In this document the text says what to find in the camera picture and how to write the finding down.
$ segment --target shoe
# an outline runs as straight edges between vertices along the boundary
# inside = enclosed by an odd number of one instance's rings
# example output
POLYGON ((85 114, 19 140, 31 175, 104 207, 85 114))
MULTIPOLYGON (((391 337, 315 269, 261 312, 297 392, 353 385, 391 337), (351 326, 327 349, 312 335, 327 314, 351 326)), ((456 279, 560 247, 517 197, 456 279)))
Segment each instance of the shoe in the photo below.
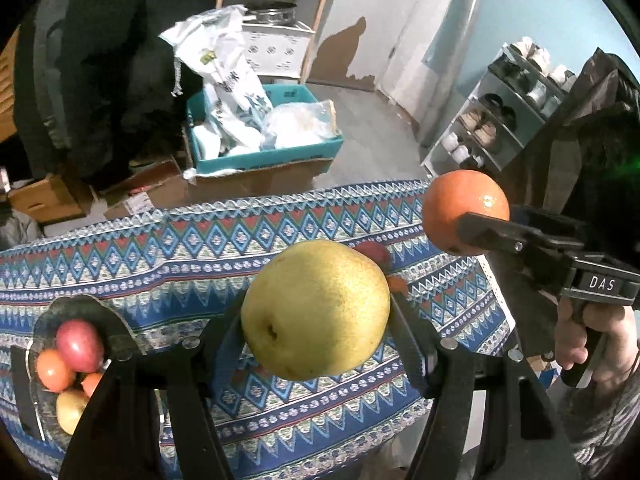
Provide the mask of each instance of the shoe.
POLYGON ((460 140, 454 132, 449 132, 440 143, 447 153, 452 153, 460 145, 460 140))
POLYGON ((497 139, 497 131, 493 123, 485 121, 474 130, 474 137, 484 149, 488 150, 497 139))
POLYGON ((558 88, 562 88, 562 85, 566 81, 566 73, 569 72, 564 65, 556 66, 551 72, 549 72, 548 78, 558 88))
POLYGON ((518 66, 504 53, 487 68, 489 72, 492 72, 500 79, 504 79, 518 70, 518 66))
POLYGON ((500 117, 502 111, 502 98, 498 94, 484 94, 478 99, 493 115, 500 117))
POLYGON ((560 106, 560 99, 553 96, 551 99, 546 100, 545 105, 542 107, 542 110, 540 110, 540 114, 545 119, 548 119, 549 117, 551 117, 551 115, 553 115, 553 113, 556 110, 558 110, 559 106, 560 106))
POLYGON ((524 99, 531 105, 532 108, 540 110, 545 105, 546 101, 546 86, 542 81, 538 81, 536 85, 528 92, 524 99))
POLYGON ((551 54, 546 48, 537 49, 528 59, 533 66, 542 72, 542 75, 546 76, 549 73, 551 54))
POLYGON ((511 108, 510 106, 502 107, 502 124, 504 124, 508 129, 512 132, 515 132, 518 129, 518 121, 516 120, 516 110, 511 108))
POLYGON ((482 114, 477 110, 470 110, 458 117, 458 120, 470 132, 476 129, 476 126, 480 122, 480 119, 482 119, 482 114))
POLYGON ((517 94, 524 95, 531 90, 531 83, 527 72, 525 70, 519 70, 516 73, 507 76, 504 82, 509 85, 517 94))
POLYGON ((480 155, 471 155, 460 164, 461 170, 475 170, 478 171, 484 168, 484 158, 480 155))
POLYGON ((520 41, 511 43, 511 46, 515 48, 522 57, 528 57, 533 48, 533 40, 529 36, 523 36, 520 38, 520 41))
POLYGON ((467 160, 471 153, 469 152, 469 148, 464 144, 458 146, 453 153, 451 153, 453 160, 455 160, 458 164, 462 164, 465 160, 467 160))
POLYGON ((574 86, 575 80, 578 79, 578 76, 573 74, 571 76, 569 76, 566 81, 564 82, 564 84, 562 85, 561 90, 563 92, 567 92, 569 93, 571 91, 571 88, 574 86))

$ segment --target hand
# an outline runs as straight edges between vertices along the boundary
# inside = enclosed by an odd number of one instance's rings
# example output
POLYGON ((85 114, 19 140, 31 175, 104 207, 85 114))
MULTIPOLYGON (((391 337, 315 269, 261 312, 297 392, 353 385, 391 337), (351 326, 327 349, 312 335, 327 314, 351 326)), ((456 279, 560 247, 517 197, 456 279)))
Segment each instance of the hand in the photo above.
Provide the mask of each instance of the hand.
MULTIPOLYGON (((587 360, 587 333, 572 320, 573 308, 568 298, 558 304, 556 324, 556 362, 565 370, 587 360)), ((600 365, 593 371, 596 395, 605 396, 617 390, 632 373, 638 354, 638 332, 634 311, 630 306, 589 303, 582 311, 589 328, 609 334, 600 365)))

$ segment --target floor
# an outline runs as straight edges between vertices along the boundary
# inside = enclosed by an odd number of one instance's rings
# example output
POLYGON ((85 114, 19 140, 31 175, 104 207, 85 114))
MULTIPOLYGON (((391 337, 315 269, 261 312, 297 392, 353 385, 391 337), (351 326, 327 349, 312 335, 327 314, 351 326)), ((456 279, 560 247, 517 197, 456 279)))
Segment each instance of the floor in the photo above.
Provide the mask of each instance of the floor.
MULTIPOLYGON (((344 136, 330 170, 315 179, 316 189, 373 180, 425 178, 410 124, 378 94, 323 85, 308 87, 319 101, 334 101, 337 124, 344 136)), ((96 200, 85 218, 46 226, 44 232, 56 236, 105 222, 106 209, 104 200, 96 200)))

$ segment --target yellow pear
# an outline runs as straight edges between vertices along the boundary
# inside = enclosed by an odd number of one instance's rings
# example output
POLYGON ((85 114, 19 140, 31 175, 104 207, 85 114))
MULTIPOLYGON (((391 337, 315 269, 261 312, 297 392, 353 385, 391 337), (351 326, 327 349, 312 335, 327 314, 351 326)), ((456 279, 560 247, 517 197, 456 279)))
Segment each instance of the yellow pear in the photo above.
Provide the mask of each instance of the yellow pear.
POLYGON ((88 402, 89 397, 79 390, 65 390, 59 394, 56 399, 56 417, 65 433, 74 434, 88 402))
POLYGON ((385 275, 328 240, 282 251, 255 277, 241 309, 244 337, 278 377, 307 381, 347 372, 376 350, 390 309, 385 275))

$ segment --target blue patterned tablecloth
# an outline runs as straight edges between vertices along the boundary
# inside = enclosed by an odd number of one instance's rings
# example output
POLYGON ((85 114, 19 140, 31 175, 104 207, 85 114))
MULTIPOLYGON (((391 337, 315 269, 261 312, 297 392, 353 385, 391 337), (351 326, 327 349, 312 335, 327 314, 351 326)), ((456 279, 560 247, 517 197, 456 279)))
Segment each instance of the blue patterned tablecloth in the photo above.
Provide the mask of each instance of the blue patterned tablecloth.
MULTIPOLYGON (((46 238, 0 255, 0 416, 31 463, 56 475, 64 457, 20 425, 9 348, 23 348, 60 296, 90 294, 116 311, 141 350, 197 335, 275 253, 307 239, 385 244, 420 314, 472 351, 499 352, 513 329, 484 258, 439 251, 421 227, 428 183, 377 182, 156 210, 46 238)), ((304 383, 242 356, 211 413, 236 478, 303 479, 356 458, 428 410, 388 342, 361 367, 304 383)), ((164 414, 168 478, 180 478, 164 414)))

